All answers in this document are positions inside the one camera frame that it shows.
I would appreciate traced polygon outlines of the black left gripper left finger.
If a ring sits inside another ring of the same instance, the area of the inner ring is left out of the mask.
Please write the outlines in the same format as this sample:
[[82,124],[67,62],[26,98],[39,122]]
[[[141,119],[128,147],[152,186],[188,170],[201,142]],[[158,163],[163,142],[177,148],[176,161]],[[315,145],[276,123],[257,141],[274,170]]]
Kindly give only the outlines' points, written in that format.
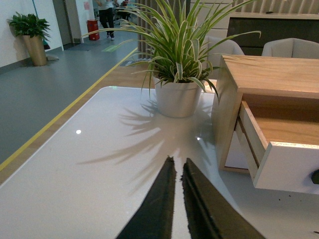
[[170,239],[176,170],[167,157],[142,204],[118,234],[119,239]]

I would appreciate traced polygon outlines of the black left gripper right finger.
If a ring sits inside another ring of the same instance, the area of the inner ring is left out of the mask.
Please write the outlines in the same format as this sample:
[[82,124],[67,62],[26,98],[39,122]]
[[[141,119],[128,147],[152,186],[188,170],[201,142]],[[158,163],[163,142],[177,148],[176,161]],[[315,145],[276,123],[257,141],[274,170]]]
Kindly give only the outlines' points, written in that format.
[[195,163],[186,159],[182,185],[192,239],[263,239],[220,194]]

